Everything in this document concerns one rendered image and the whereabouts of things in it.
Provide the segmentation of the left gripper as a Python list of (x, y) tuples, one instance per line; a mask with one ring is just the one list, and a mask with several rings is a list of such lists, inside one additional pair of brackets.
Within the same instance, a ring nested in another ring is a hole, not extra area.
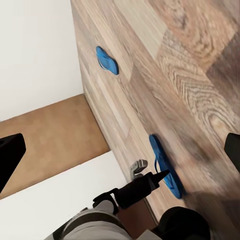
[(156, 174), (149, 172), (146, 175), (128, 183), (126, 186), (128, 186), (132, 191), (135, 198), (135, 203), (139, 202), (143, 198), (146, 198), (151, 194), (152, 191), (159, 188), (159, 182), (164, 180), (164, 177), (169, 173), (169, 170), (157, 172)]

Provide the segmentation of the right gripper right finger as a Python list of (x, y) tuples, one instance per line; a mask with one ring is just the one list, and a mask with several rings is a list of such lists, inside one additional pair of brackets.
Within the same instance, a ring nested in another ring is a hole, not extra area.
[(240, 135), (229, 133), (223, 149), (240, 173)]

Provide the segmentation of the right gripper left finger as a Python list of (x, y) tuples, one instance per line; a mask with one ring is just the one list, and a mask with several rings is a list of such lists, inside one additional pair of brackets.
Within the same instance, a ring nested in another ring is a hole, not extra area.
[(0, 138), (0, 193), (26, 152), (21, 133)]

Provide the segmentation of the sandal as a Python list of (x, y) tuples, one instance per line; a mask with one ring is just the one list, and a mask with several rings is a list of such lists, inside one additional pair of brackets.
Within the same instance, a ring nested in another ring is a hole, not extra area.
[(165, 181), (166, 185), (171, 190), (173, 195), (179, 200), (182, 199), (181, 188), (177, 182), (177, 179), (175, 178), (174, 173), (172, 172), (170, 166), (168, 165), (167, 160), (162, 152), (161, 146), (158, 142), (158, 139), (154, 134), (151, 134), (149, 136), (149, 142), (155, 153), (154, 168), (157, 169), (157, 162), (158, 162), (161, 172), (165, 170), (170, 171), (170, 173), (167, 176), (165, 176), (163, 180)]
[(104, 66), (105, 69), (110, 70), (115, 75), (119, 74), (119, 68), (116, 60), (110, 57), (100, 46), (96, 47), (96, 55), (101, 66)]

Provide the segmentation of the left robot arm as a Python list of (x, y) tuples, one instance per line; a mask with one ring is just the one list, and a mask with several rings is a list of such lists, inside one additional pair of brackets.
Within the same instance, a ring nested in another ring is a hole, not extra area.
[[(126, 210), (128, 207), (150, 195), (152, 191), (160, 187), (159, 182), (161, 180), (164, 180), (164, 177), (167, 176), (170, 171), (165, 170), (162, 172), (157, 172), (156, 174), (149, 172), (146, 175), (143, 175), (141, 172), (147, 167), (148, 161), (145, 159), (140, 159), (134, 162), (129, 168), (131, 182), (120, 189), (114, 188), (109, 192), (105, 192), (97, 196), (93, 200), (93, 208), (90, 210), (104, 210), (115, 216), (115, 214), (119, 212), (119, 209), (113, 197), (111, 196), (112, 193), (114, 193), (114, 197), (118, 205), (123, 210)], [(68, 222), (63, 224), (60, 228), (58, 228), (44, 240), (60, 240), (68, 224), (77, 215), (78, 214), (68, 220)]]

